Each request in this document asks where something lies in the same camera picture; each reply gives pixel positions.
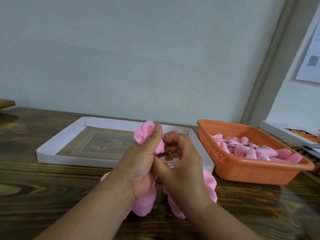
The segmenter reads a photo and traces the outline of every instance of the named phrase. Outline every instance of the wooden table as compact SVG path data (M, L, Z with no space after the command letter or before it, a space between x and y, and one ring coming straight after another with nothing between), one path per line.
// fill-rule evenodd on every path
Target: wooden table
M37 163L35 150L82 116L88 115L30 108L2 111L0 239L34 238L110 170ZM320 185L302 173L286 186L215 178L218 204L258 234L267 239L320 239ZM174 217L159 182L156 188L151 213L130 213L115 239L202 239L188 220Z

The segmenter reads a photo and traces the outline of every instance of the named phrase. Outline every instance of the white box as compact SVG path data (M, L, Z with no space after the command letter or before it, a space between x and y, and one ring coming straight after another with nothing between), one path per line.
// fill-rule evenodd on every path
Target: white box
M259 128L265 130L266 132L271 133L272 135L282 140L288 140L297 146L306 145L306 144L316 144L306 138L298 136L295 133L292 133L291 131L287 130L287 129L292 129L292 130L305 131L307 133L310 133L316 136L315 131L309 131L308 129L305 129L302 127L291 126L291 125L278 125L278 124L273 124L267 121L261 121Z
M114 168L118 161L60 156L56 154L86 127L134 132L136 128L142 124L143 122L136 121L115 120L98 117L82 117L40 146L35 151L36 157L39 163ZM203 169L210 173L213 172L214 163L192 129L172 125L162 125L162 128L163 133L177 130L179 133L188 134L195 148L202 157Z

